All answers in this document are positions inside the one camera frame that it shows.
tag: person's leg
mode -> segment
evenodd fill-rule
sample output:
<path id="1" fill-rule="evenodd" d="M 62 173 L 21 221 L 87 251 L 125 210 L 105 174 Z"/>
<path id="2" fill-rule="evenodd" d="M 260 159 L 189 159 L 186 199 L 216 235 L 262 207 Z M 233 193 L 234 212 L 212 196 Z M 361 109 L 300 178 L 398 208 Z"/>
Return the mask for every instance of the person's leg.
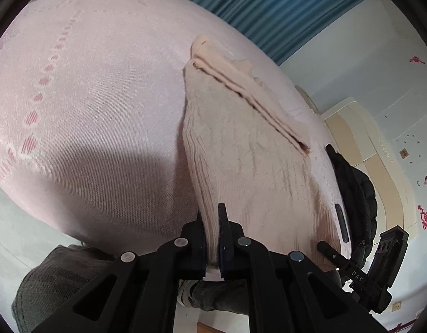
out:
<path id="1" fill-rule="evenodd" d="M 189 294 L 192 306 L 202 310 L 224 310 L 239 314 L 249 313 L 246 280 L 199 281 Z"/>
<path id="2" fill-rule="evenodd" d="M 16 293 L 12 310 L 20 333 L 30 333 L 113 260 L 96 248 L 55 248 L 26 275 Z"/>

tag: beige cloth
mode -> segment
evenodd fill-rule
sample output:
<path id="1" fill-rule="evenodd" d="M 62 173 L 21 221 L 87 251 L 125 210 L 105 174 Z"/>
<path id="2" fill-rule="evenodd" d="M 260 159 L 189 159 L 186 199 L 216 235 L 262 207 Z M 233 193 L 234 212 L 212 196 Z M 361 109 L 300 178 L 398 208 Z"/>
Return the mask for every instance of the beige cloth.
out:
<path id="1" fill-rule="evenodd" d="M 217 263 L 217 204 L 244 233 L 269 250 L 299 250 L 327 271 L 320 240 L 341 250 L 337 229 L 312 177 L 309 141 L 247 60 L 229 61 L 205 36 L 186 64 L 187 109 L 183 138 L 204 219 L 208 259 Z"/>

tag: screw head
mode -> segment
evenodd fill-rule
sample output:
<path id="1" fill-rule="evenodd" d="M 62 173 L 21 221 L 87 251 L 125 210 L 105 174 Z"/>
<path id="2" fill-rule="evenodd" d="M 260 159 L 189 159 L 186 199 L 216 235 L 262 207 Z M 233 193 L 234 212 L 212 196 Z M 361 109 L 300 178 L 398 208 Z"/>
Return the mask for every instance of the screw head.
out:
<path id="1" fill-rule="evenodd" d="M 175 245 L 178 247 L 186 246 L 187 244 L 188 244 L 188 240 L 186 238 L 175 239 Z"/>
<path id="2" fill-rule="evenodd" d="M 249 246 L 252 243 L 252 240 L 248 237 L 241 237 L 238 238 L 237 242 L 240 246 Z"/>
<path id="3" fill-rule="evenodd" d="M 131 261 L 135 260 L 135 253 L 125 252 L 123 255 L 121 255 L 121 260 L 124 263 L 130 263 Z"/>
<path id="4" fill-rule="evenodd" d="M 304 259 L 303 253 L 297 250 L 291 252 L 290 257 L 293 261 L 302 261 Z"/>

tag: bed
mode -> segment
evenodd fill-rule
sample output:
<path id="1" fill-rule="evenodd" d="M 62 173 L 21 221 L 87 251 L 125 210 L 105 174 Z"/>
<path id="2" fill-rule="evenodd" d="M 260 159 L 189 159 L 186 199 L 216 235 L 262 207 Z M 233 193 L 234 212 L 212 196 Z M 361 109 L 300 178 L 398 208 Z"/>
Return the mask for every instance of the bed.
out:
<path id="1" fill-rule="evenodd" d="M 350 257 L 334 209 L 344 205 L 324 149 L 335 141 L 321 116 L 259 48 L 188 0 L 28 4 L 0 40 L 0 188 L 32 217 L 110 253 L 147 253 L 178 236 L 197 210 L 181 122 L 183 67 L 199 34 L 231 58 L 249 59 L 253 75 L 307 126 L 312 174 Z M 12 245 L 0 239 L 3 255 L 17 261 L 36 250 L 21 244 L 38 238 L 31 230 L 20 234 Z M 70 241 L 55 233 L 43 239 L 41 255 Z M 21 276 L 0 274 L 1 286 L 8 279 Z M 12 297 L 14 289 L 0 289 L 7 320 Z"/>

